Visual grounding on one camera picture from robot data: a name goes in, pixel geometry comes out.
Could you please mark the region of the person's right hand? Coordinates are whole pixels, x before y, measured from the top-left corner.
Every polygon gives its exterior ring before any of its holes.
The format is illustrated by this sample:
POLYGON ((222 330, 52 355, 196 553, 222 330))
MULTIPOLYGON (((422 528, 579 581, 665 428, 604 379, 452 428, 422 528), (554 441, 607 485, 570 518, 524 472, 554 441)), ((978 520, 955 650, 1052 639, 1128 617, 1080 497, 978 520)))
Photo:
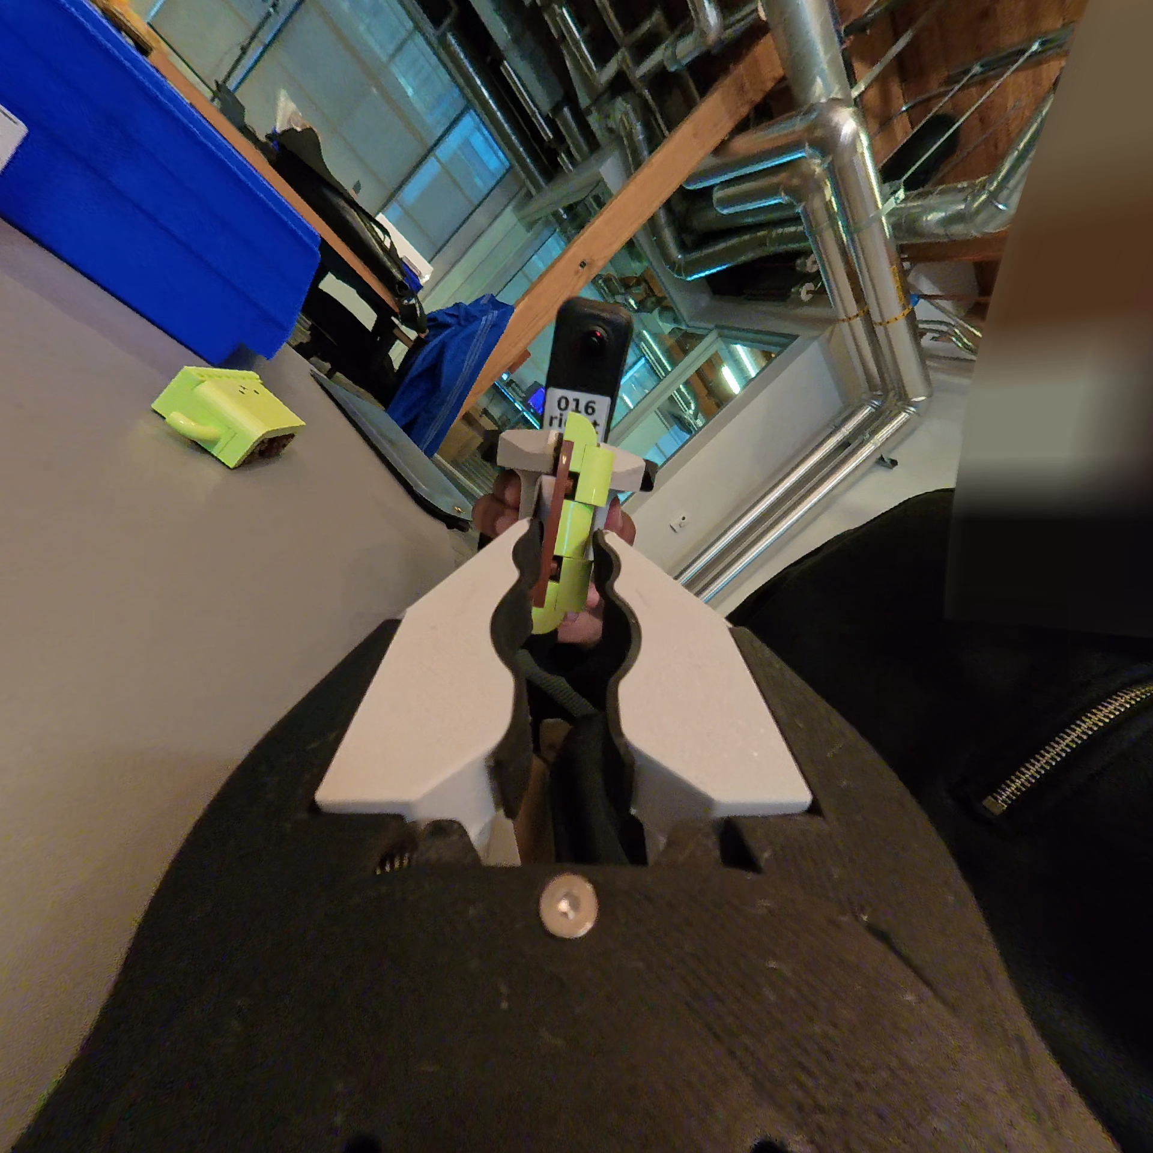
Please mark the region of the person's right hand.
MULTIPOLYGON (((471 506, 471 525, 483 539, 495 539, 515 524, 522 502, 522 481, 515 472, 502 472, 492 483, 492 491, 483 495, 471 506)), ((622 509, 621 498, 611 497, 605 528, 634 543, 637 525, 622 509)))

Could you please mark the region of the large lime brick assembly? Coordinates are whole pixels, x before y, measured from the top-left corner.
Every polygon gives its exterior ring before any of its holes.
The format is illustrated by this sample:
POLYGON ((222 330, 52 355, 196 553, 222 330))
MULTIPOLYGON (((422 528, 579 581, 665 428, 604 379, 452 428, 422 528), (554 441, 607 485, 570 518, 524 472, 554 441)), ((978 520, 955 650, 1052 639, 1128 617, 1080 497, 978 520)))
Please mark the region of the large lime brick assembly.
POLYGON ((182 368, 151 408, 229 469, 279 455, 305 428, 251 369, 182 368))

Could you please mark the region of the dark grey flat panel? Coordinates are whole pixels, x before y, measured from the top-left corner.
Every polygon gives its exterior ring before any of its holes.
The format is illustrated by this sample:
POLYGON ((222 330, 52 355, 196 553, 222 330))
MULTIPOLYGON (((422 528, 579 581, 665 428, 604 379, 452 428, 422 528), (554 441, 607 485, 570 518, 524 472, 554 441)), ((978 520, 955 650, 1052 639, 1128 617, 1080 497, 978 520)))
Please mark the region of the dark grey flat panel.
POLYGON ((374 396, 343 376, 327 378, 316 368, 309 374, 422 512, 453 530, 471 525, 470 497, 416 447, 374 396))

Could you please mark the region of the person's dark clothing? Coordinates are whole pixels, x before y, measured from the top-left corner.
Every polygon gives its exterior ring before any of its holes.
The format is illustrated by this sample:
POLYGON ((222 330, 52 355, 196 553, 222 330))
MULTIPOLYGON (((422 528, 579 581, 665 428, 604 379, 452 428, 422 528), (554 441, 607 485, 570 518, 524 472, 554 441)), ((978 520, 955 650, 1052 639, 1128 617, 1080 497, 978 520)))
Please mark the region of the person's dark clothing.
POLYGON ((1064 1071, 1151 1150, 1151 640, 948 619, 953 501, 831 537, 727 619, 895 770, 1064 1071))

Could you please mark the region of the silver ventilation ducts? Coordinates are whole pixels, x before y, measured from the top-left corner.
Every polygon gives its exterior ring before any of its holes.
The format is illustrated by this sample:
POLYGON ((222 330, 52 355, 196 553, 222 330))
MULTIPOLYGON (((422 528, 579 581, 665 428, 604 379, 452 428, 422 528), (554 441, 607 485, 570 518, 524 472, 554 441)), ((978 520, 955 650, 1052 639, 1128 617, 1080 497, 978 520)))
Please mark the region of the silver ventilation ducts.
POLYGON ((798 209, 868 393, 676 573, 706 601, 916 419, 932 382, 899 241, 973 240, 1013 224, 1056 93, 1055 85, 1045 93, 985 179, 885 202, 829 4, 769 1, 769 24, 785 76, 808 105, 721 145, 687 177, 687 188, 713 188, 713 206, 722 215, 774 202, 798 209))

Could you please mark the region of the wooden office desk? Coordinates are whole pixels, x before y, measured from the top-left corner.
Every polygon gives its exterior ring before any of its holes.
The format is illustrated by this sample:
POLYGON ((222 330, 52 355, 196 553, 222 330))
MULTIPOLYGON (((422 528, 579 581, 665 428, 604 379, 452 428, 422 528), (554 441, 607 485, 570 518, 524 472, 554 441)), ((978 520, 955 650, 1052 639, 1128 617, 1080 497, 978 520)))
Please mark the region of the wooden office desk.
POLYGON ((372 273, 372 270, 341 240, 341 235, 309 206, 307 201, 303 201, 279 176, 274 166, 269 166, 266 155, 243 136, 224 113, 212 106, 212 102, 188 78, 180 67, 172 61, 169 51, 164 50, 164 44, 158 48, 153 48, 148 54, 148 61, 153 67, 186 98, 186 102, 196 109, 196 113, 224 137, 227 140, 229 147, 235 151, 247 164, 254 169, 259 177, 264 177, 269 188, 274 188, 296 212, 303 220, 307 220, 319 238, 325 240, 325 245, 339 254, 343 262, 351 266, 351 273, 360 278, 365 284, 365 290, 375 296, 382 307, 387 307, 391 313, 399 314, 399 305, 394 295, 387 287, 387 284, 380 281, 372 273))

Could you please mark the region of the wooden pillar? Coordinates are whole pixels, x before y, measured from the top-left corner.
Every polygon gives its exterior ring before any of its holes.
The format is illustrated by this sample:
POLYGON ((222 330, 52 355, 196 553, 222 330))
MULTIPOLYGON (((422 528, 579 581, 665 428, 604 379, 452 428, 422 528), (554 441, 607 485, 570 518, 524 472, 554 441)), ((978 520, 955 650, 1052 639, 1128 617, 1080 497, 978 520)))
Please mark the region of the wooden pillar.
POLYGON ((593 280, 782 76, 783 67, 772 36, 765 32, 517 298, 506 332, 452 423, 514 366, 517 355, 555 320, 559 305, 593 280))

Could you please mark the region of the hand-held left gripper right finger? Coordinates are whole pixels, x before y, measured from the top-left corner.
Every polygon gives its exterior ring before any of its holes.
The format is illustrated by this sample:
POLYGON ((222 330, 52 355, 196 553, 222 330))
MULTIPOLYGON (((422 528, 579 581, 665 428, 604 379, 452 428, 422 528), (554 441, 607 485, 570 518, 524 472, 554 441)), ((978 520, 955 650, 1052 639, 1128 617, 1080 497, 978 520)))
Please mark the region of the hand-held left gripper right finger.
POLYGON ((604 639, 625 623, 610 682, 611 732, 632 769, 648 853, 687 821, 799 814, 813 803, 728 625, 610 530, 595 539, 604 639))

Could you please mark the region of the blue plastic bin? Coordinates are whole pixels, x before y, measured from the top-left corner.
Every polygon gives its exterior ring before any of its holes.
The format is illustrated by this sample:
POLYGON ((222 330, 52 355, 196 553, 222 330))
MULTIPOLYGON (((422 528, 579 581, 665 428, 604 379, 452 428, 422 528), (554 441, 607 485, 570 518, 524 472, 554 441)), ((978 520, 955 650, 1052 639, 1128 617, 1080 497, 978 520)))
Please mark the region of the blue plastic bin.
POLYGON ((287 344, 316 230, 89 1, 1 1, 1 217, 210 366, 287 344))

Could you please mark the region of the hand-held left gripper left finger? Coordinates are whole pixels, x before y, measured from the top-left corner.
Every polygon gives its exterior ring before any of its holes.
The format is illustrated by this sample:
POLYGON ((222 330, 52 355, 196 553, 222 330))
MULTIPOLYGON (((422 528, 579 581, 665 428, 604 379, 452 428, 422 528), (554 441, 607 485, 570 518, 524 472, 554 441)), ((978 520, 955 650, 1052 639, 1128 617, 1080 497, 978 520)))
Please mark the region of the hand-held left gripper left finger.
POLYGON ((528 522, 502 532, 406 610, 316 792, 324 813, 453 818, 483 863, 517 863, 490 767, 514 717, 514 674, 490 623, 527 532, 528 522))

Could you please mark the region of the brown studded plate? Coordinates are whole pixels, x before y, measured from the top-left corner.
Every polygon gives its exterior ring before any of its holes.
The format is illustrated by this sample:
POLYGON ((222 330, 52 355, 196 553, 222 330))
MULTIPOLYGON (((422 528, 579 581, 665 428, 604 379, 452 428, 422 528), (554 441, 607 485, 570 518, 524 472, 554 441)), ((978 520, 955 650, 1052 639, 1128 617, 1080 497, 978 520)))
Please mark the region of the brown studded plate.
POLYGON ((570 473, 573 452, 575 452, 575 443, 563 441, 559 445, 557 463, 555 463, 555 472, 554 472, 550 514, 543 520, 541 566, 538 566, 536 584, 533 588, 533 607, 535 610, 545 607, 545 600, 547 600, 547 593, 550 593, 550 581, 554 576, 555 541, 557 541, 557 530, 559 530, 559 518, 562 518, 562 512, 563 512, 563 501, 565 501, 565 495, 568 495, 568 473, 570 473))

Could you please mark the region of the black bag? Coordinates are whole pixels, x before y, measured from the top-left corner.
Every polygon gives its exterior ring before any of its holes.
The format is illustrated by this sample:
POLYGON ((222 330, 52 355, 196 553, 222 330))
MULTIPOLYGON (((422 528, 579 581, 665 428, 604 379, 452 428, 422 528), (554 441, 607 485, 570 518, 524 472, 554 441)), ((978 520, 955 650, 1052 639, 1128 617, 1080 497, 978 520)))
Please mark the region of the black bag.
POLYGON ((403 326, 424 335, 427 313, 392 235, 327 169, 316 129, 307 124, 272 131, 268 145, 269 163, 278 176, 301 193, 319 218, 392 293, 403 326))

